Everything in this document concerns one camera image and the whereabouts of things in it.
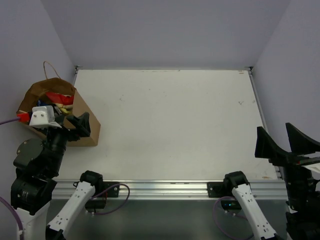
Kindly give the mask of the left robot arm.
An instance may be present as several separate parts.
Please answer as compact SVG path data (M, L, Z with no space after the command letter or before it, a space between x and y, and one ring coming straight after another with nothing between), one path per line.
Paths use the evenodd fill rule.
M29 139L17 149L13 161L16 179L11 185L10 204L20 240L65 240L76 217L93 196L103 193L103 176L85 171L70 199L50 222L46 222L68 142L89 137L90 114L52 117L44 110L31 114L29 125L46 130L44 140Z

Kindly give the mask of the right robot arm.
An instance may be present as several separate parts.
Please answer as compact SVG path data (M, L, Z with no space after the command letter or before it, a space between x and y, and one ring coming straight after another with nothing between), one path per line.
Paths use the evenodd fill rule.
M280 240L281 235L267 220L267 210L275 215L280 211L280 220L285 225L288 240L318 240L320 238L320 180L314 174L320 172L319 141L303 133L293 124L285 124L290 150L282 149L267 131L259 126L254 155L267 159L270 164L283 170L281 194L276 195L272 183L264 200L262 210L255 197L252 185L242 171L231 172L223 179L223 192L240 205L256 240Z

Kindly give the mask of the brown paper bag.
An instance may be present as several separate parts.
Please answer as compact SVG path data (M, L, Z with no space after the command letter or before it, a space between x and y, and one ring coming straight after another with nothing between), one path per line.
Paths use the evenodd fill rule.
M16 114L23 115L27 112L31 112L33 107L36 107L37 101L42 100L47 104L56 104L51 102L46 96L47 92L58 93L62 95L74 96L72 114L75 117L79 117L84 112L89 113L89 125L90 125L90 136L82 137L78 141L68 142L69 147L95 147L98 145L101 124L89 108L85 100L82 98L78 90L69 82L61 79L59 75L53 78L49 78L45 73L45 80L35 82L27 90L24 95L20 106Z

